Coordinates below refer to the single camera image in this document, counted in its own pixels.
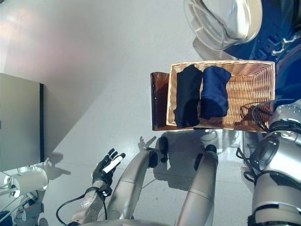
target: robotic finger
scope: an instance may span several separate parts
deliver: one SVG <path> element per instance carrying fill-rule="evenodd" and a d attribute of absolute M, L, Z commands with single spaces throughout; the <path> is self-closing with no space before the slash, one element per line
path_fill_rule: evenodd
<path fill-rule="evenodd" d="M 114 158 L 114 160 L 111 161 L 110 164 L 103 169 L 103 171 L 105 173 L 108 173 L 111 170 L 115 169 L 121 163 L 121 161 L 125 158 L 125 156 L 126 156 L 126 154 L 124 154 L 124 153 L 121 153 L 121 155 L 116 156 Z"/>

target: wicker basket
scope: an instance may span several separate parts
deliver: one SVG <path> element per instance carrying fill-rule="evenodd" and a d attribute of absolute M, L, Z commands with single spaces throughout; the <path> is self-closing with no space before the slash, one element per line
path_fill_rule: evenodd
<path fill-rule="evenodd" d="M 262 129 L 252 120 L 251 107 L 254 103 L 275 98 L 275 64 L 271 61 L 210 60 L 172 64 L 168 84 L 167 125 L 176 125 L 174 109 L 176 108 L 177 73 L 191 64 L 202 71 L 208 66 L 215 65 L 231 73 L 226 87 L 229 103 L 227 116 L 209 120 L 199 118 L 200 123 L 195 127 L 262 132 Z M 271 106 L 268 106 L 268 111 L 272 111 Z M 261 117 L 268 125 L 268 115 L 262 114 Z"/>

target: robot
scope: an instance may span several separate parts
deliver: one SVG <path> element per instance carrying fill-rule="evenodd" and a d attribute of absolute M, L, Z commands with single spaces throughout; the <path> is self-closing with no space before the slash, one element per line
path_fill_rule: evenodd
<path fill-rule="evenodd" d="M 269 131 L 249 158 L 238 148 L 237 157 L 249 167 L 244 176 L 254 182 L 252 214 L 249 226 L 301 225 L 301 99 L 279 105 L 269 120 Z M 161 145 L 167 153 L 167 144 Z M 144 176 L 148 167 L 156 167 L 157 153 L 145 148 L 125 169 L 115 191 L 110 185 L 118 164 L 125 157 L 114 149 L 97 165 L 92 173 L 92 187 L 82 196 L 59 207 L 56 216 L 68 226 L 167 226 L 162 223 L 133 219 Z M 211 226 L 214 215 L 214 193 L 218 156 L 216 147 L 208 145 L 196 157 L 197 171 L 189 189 L 177 226 Z M 106 197 L 112 194 L 108 207 Z M 59 218 L 59 210 L 66 204 L 82 199 L 80 209 L 70 223 Z M 103 221 L 96 222 L 101 208 Z"/>

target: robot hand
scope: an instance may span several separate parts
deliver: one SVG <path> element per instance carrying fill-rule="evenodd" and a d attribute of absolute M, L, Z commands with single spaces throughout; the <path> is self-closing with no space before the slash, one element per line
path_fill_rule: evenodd
<path fill-rule="evenodd" d="M 92 184 L 95 181 L 104 181 L 106 184 L 111 185 L 116 166 L 120 164 L 125 156 L 126 154 L 124 153 L 118 155 L 118 152 L 115 152 L 115 149 L 112 148 L 92 172 Z"/>

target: folded navy cloth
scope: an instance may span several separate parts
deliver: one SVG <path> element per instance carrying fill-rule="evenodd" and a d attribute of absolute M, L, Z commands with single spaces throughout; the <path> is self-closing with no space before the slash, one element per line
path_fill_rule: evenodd
<path fill-rule="evenodd" d="M 227 82 L 231 74 L 217 66 L 207 67 L 203 72 L 201 94 L 201 118 L 223 117 L 228 112 Z"/>
<path fill-rule="evenodd" d="M 194 65 L 190 65 L 177 73 L 177 107 L 174 118 L 177 128 L 198 125 L 199 88 L 202 72 Z"/>

